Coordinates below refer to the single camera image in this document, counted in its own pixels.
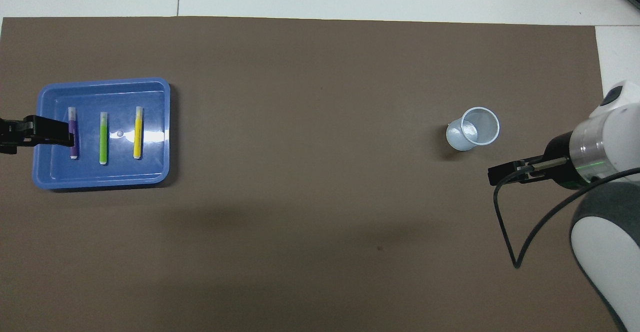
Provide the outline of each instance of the cable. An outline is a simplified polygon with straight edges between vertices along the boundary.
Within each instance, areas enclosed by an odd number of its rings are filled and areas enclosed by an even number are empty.
[[[509,236],[507,235],[507,230],[505,229],[505,223],[503,222],[503,216],[500,214],[500,208],[498,207],[498,191],[500,191],[500,188],[504,184],[507,184],[507,182],[511,181],[512,179],[514,179],[514,178],[516,178],[516,177],[518,177],[520,175],[524,175],[526,173],[529,173],[529,172],[531,172],[533,170],[534,170],[533,166],[529,165],[529,166],[524,166],[523,168],[521,168],[518,171],[510,173],[509,175],[504,177],[502,180],[500,180],[500,182],[498,182],[498,184],[495,187],[495,190],[493,191],[493,206],[495,207],[495,214],[498,217],[498,223],[500,223],[500,229],[502,230],[502,236],[504,237],[504,243],[507,245],[507,250],[509,250],[509,257],[511,257],[511,263],[513,264],[513,267],[516,268],[516,269],[520,268],[520,266],[522,264],[522,260],[524,259],[524,254],[527,252],[527,249],[529,248],[529,245],[531,244],[531,241],[533,240],[533,237],[536,236],[536,234],[540,231],[542,226],[544,226],[544,224],[547,223],[547,221],[550,220],[550,218],[552,218],[555,214],[557,214],[558,211],[563,209],[569,203],[571,203],[574,200],[576,200],[578,197],[580,197],[580,196],[584,195],[585,193],[591,191],[592,189],[594,189],[594,188],[596,188],[598,186],[601,186],[603,184],[606,184],[606,182],[610,182],[610,181],[613,181],[613,180],[620,179],[621,177],[626,177],[626,176],[635,175],[637,173],[640,173],[640,168],[631,168],[630,170],[624,170],[622,172],[614,173],[613,175],[607,176],[607,177],[605,177],[603,179],[599,179],[599,180],[596,180],[594,182],[591,182],[589,185],[587,185],[587,186],[583,187],[582,189],[579,189],[578,191],[573,193],[573,195],[571,195],[571,196],[565,198],[564,200],[562,200],[562,202],[558,203],[555,207],[553,207],[553,209],[551,209],[549,212],[547,212],[546,215],[544,215],[544,217],[542,217],[542,219],[540,221],[538,221],[538,223],[535,225],[533,230],[531,230],[531,232],[526,237],[526,240],[522,244],[522,248],[520,249],[520,252],[518,254],[518,259],[516,259],[515,255],[514,255],[514,249],[512,248],[512,244],[509,241]]]

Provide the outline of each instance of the brown mat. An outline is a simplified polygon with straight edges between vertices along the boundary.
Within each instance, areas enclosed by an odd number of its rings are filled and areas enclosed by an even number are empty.
[[[541,154],[602,95],[593,27],[5,18],[0,116],[51,82],[172,86],[163,188],[55,193],[0,155],[2,331],[595,331],[575,204],[514,270],[487,167]],[[498,140],[444,126],[494,110]],[[507,186],[515,244],[569,195]]]

